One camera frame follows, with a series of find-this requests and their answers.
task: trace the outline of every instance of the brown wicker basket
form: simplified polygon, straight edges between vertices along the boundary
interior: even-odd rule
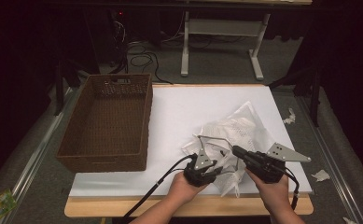
[[[151,106],[150,74],[89,76],[56,158],[76,173],[145,170]]]

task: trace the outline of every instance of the white board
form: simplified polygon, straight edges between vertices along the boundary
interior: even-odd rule
[[[155,87],[149,122],[147,169],[144,172],[76,174],[71,197],[142,196],[145,195],[177,161],[186,156],[181,147],[199,133],[201,127],[224,119],[250,101],[274,141],[292,146],[286,127],[268,87],[264,86],[172,86]],[[185,168],[189,160],[178,167]],[[298,162],[286,166],[300,182],[300,192],[312,189]],[[173,175],[169,175],[153,195],[165,195]],[[295,185],[289,181],[289,190]],[[239,185],[240,193],[258,193],[247,174]],[[209,185],[201,194],[219,194]]]

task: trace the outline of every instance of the metal bracket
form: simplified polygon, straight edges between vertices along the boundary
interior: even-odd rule
[[[201,148],[198,158],[196,159],[194,170],[200,170],[213,165],[213,161],[208,158],[205,150]]]
[[[274,143],[267,152],[267,155],[268,157],[277,159],[279,161],[308,162],[312,160],[310,157],[303,156],[299,152],[296,152],[291,148],[285,147],[279,143]]]

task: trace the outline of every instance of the white metal stand leg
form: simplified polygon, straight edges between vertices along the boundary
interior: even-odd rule
[[[262,25],[260,26],[259,34],[257,37],[257,44],[254,49],[249,50],[249,55],[251,59],[251,63],[253,64],[254,73],[256,75],[257,80],[263,80],[262,70],[260,69],[259,61],[258,61],[258,51],[260,45],[262,43],[263,36],[265,35],[266,27],[268,26],[268,21],[271,14],[265,14],[263,18]]]
[[[189,12],[185,12],[185,22],[184,22],[184,47],[182,50],[182,60],[181,60],[181,77],[188,76],[189,67],[189,49],[188,49],[188,36],[189,36]]]

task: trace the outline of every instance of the black grip handle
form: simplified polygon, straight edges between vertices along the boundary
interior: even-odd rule
[[[268,157],[262,152],[246,151],[234,146],[233,155],[242,159],[245,167],[267,184],[278,183],[286,171],[286,163]]]
[[[197,155],[195,155],[196,154],[192,155],[192,161],[187,164],[187,167],[184,170],[184,177],[187,179],[190,185],[195,187],[200,187],[213,183],[216,180],[216,176],[221,173],[222,167],[218,167],[214,171],[206,173],[208,168],[216,165],[216,161],[213,161],[213,164],[211,166],[205,167],[200,170],[195,170],[197,158]]]

